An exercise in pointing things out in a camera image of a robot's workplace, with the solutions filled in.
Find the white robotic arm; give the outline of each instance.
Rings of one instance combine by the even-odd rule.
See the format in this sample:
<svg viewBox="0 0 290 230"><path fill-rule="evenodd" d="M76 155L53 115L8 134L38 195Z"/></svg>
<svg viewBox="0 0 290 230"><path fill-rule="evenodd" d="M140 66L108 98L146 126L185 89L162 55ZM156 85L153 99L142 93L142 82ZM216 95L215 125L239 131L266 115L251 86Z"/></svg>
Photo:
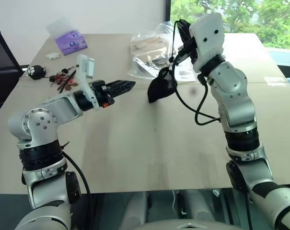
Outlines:
<svg viewBox="0 0 290 230"><path fill-rule="evenodd" d="M200 80L207 78L219 105L228 142L226 149L232 158L227 171L233 187L249 193L274 229L290 230L290 188L273 181L264 146L259 142L255 108L247 94L247 77L221 56L221 15L204 15L190 25L189 31L197 52L194 70L201 72Z"/></svg>
<svg viewBox="0 0 290 230"><path fill-rule="evenodd" d="M133 88L133 81L105 84L93 78L94 60L78 55L76 77L81 90L60 93L9 120L11 133L19 139L19 156L23 164L22 181L27 186L29 201L34 209L26 215L16 230L70 230L70 206L80 195L74 172L66 172L67 162L58 141L57 128L83 115L92 108L107 107L114 97Z"/></svg>

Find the green tree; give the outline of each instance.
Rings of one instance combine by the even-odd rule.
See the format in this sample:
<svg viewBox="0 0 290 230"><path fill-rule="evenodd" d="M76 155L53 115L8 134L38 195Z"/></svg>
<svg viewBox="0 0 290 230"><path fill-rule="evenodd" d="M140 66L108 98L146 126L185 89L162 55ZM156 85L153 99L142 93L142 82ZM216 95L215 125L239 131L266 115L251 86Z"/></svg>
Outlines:
<svg viewBox="0 0 290 230"><path fill-rule="evenodd" d="M255 0L229 0L224 14L230 33L237 33L240 24L249 24L256 9Z"/></svg>
<svg viewBox="0 0 290 230"><path fill-rule="evenodd" d="M255 33L265 46L290 49L290 0L265 0Z"/></svg>
<svg viewBox="0 0 290 230"><path fill-rule="evenodd" d="M172 0L171 21L185 19L189 23L194 23L196 19L205 14L225 7L226 0Z"/></svg>
<svg viewBox="0 0 290 230"><path fill-rule="evenodd" d="M185 19L189 23L196 21L203 14L203 7L199 0L172 0L171 21Z"/></svg>
<svg viewBox="0 0 290 230"><path fill-rule="evenodd" d="M255 33L267 47L290 49L290 0L264 0L260 5L255 0L172 0L171 20L193 23L217 10L230 32Z"/></svg>

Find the purple package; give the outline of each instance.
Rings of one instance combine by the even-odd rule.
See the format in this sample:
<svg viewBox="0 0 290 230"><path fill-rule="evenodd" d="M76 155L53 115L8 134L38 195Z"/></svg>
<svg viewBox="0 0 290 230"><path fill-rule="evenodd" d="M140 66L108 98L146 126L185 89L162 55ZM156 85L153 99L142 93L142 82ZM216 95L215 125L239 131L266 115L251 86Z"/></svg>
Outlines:
<svg viewBox="0 0 290 230"><path fill-rule="evenodd" d="M69 31L64 35L55 38L55 41L63 55L71 54L78 50L87 48L83 35L76 30Z"/></svg>

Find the transparent plastic bag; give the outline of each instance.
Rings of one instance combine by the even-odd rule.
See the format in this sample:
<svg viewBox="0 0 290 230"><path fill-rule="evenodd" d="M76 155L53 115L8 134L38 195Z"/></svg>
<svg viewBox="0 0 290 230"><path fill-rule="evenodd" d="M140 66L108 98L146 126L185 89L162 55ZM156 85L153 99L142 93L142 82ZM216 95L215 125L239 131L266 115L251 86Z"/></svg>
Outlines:
<svg viewBox="0 0 290 230"><path fill-rule="evenodd" d="M169 66L172 56L174 24L164 22L159 24L154 31L139 33L131 38L132 68L129 75L154 79L160 69ZM178 47L182 46L179 33L175 35L174 57ZM195 73L190 59L183 61L175 68L177 81L195 81Z"/></svg>

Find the tabletop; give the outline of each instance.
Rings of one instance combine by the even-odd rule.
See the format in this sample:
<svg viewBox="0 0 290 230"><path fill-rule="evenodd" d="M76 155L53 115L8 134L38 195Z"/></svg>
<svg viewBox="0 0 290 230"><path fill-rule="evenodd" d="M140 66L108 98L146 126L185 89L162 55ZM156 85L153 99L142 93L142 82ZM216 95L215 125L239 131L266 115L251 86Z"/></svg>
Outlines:
<svg viewBox="0 0 290 230"><path fill-rule="evenodd" d="M132 91L115 98L114 105L87 111L58 129L60 143L70 141L65 152L83 170L91 192L231 187L221 124L197 126L194 114L174 94L149 104L150 81L127 75L130 38L130 34L86 34L88 49L56 60L45 57L59 52L48 39L31 63L45 66L50 74L74 65L82 53L95 59L96 79L137 82ZM224 55L248 78L260 140L276 181L290 184L290 85L254 34L226 34ZM197 82L180 84L178 90L193 107L204 92ZM9 116L56 93L48 79L23 76L1 108L0 194L26 194L17 139L7 127ZM203 112L218 115L210 94Z"/></svg>

